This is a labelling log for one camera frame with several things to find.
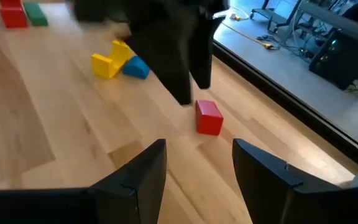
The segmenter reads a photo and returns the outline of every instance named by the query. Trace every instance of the green block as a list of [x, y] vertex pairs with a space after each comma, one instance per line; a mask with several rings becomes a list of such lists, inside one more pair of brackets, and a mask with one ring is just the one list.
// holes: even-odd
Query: green block
[[33, 26], [48, 25], [48, 20], [37, 2], [23, 2], [23, 6]]

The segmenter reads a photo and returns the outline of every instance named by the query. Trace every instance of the toy block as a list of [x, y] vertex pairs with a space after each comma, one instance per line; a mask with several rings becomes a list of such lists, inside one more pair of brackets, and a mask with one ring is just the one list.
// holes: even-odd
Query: toy block
[[48, 20], [37, 2], [24, 2], [23, 7], [33, 26], [48, 25]]
[[125, 42], [120, 40], [114, 40], [111, 46], [111, 52], [109, 58], [117, 66], [124, 65], [131, 57], [131, 49]]
[[14, 8], [21, 8], [22, 1], [21, 0], [0, 0], [1, 8], [5, 7], [14, 7]]
[[221, 132], [223, 116], [214, 102], [196, 101], [197, 132], [217, 136]]
[[92, 69], [95, 75], [103, 78], [112, 78], [122, 68], [116, 66], [110, 58], [102, 56], [100, 54], [92, 55]]
[[21, 7], [0, 8], [0, 14], [6, 28], [27, 27], [27, 18]]
[[146, 79], [149, 75], [150, 68], [144, 63], [139, 56], [131, 58], [124, 66], [122, 73], [132, 77]]

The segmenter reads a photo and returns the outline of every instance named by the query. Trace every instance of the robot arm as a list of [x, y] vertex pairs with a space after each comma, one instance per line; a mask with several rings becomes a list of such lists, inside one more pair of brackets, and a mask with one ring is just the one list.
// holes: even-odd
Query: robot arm
[[75, 0], [78, 21], [127, 22], [126, 44], [153, 70], [181, 105], [192, 103], [190, 75], [211, 85], [213, 34], [228, 9], [225, 0]]

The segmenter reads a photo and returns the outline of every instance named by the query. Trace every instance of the red cube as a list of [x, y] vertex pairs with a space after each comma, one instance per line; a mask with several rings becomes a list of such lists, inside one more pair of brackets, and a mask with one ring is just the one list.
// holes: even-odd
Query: red cube
[[196, 101], [197, 132], [218, 136], [222, 129], [223, 116], [214, 102]]
[[2, 20], [6, 28], [27, 27], [27, 18], [21, 7], [4, 7], [0, 9]]
[[21, 0], [0, 0], [1, 7], [22, 7]]

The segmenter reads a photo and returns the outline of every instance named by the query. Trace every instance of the yellow block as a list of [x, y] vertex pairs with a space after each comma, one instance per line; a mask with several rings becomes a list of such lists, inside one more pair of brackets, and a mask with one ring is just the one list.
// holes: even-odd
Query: yellow block
[[112, 62], [112, 59], [107, 58], [100, 54], [92, 55], [92, 69], [95, 75], [103, 78], [112, 78], [122, 68]]
[[131, 57], [131, 49], [125, 42], [114, 40], [111, 46], [109, 58], [112, 59], [114, 66], [123, 66]]

